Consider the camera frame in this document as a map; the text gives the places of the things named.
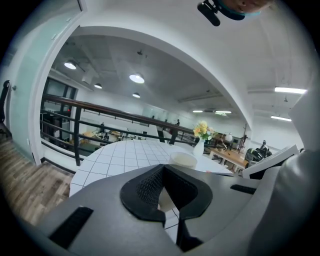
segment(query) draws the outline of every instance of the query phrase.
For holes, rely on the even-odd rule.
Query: chair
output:
[[[10,87],[10,81],[7,80],[3,84],[3,89],[0,97],[0,134],[4,134],[7,138],[11,136],[10,131],[8,128],[5,126],[4,121],[6,119],[5,116],[5,100],[8,95]]]

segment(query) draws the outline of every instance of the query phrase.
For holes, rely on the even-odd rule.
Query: wooden desk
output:
[[[245,160],[245,155],[244,154],[239,154],[236,151],[233,150],[227,150],[227,151],[219,151],[216,148],[211,149],[209,158],[212,159],[212,157],[216,155],[220,158],[222,158],[221,165],[225,165],[225,161],[227,160],[230,163],[233,163],[235,165],[235,170],[234,172],[236,173],[238,168],[244,169],[246,168],[246,165],[248,163],[247,160]]]

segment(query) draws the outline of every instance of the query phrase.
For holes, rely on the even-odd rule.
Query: black mesh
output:
[[[136,186],[138,197],[151,207],[158,208],[159,196],[163,189],[163,170],[159,169],[152,175],[141,180]]]

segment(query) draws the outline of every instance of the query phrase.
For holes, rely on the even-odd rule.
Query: white table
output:
[[[71,197],[85,186],[103,178],[123,174],[132,170],[167,164],[170,154],[183,152],[192,155],[186,149],[153,140],[125,140],[108,144],[87,156],[81,163],[70,184]],[[205,156],[197,157],[197,171],[231,174],[232,172]],[[173,208],[165,213],[165,231],[176,241],[179,211]]]

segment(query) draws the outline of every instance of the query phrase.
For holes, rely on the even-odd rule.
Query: ceiling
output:
[[[68,60],[76,61],[84,71],[66,68],[64,63]],[[71,36],[52,67],[95,91],[99,89],[94,84],[100,83],[102,90],[127,97],[137,92],[149,104],[154,103],[154,98],[161,98],[188,112],[210,109],[237,114],[226,98],[192,68],[137,41],[103,35]],[[136,73],[143,76],[144,84],[129,79]],[[82,81],[88,74],[93,75],[90,85]]]
[[[178,30],[189,31],[196,38],[210,34],[212,40],[207,44],[212,52],[227,50],[224,65],[221,59],[217,64],[227,75],[239,73],[244,82],[239,82],[239,89],[248,94],[250,102],[246,104],[252,105],[254,114],[288,117],[300,95],[275,93],[274,88],[307,89],[319,74],[315,47],[303,26],[280,4],[241,22],[219,13],[221,26],[216,28],[197,11],[196,5],[194,0],[119,0],[110,5],[108,14],[126,11],[126,15],[130,12],[151,17]],[[138,92],[141,100],[149,104],[162,98],[189,112],[223,109],[231,110],[231,116],[240,117],[235,106],[216,89],[216,84],[208,82],[177,58],[141,42],[108,35],[81,35],[77,30],[53,64],[55,69],[76,81],[81,82],[84,75],[94,74],[87,85],[92,89],[94,83],[101,83],[103,90],[128,97]],[[70,58],[79,62],[85,73],[65,68],[63,63]],[[134,73],[142,74],[145,84],[130,81],[129,75]]]

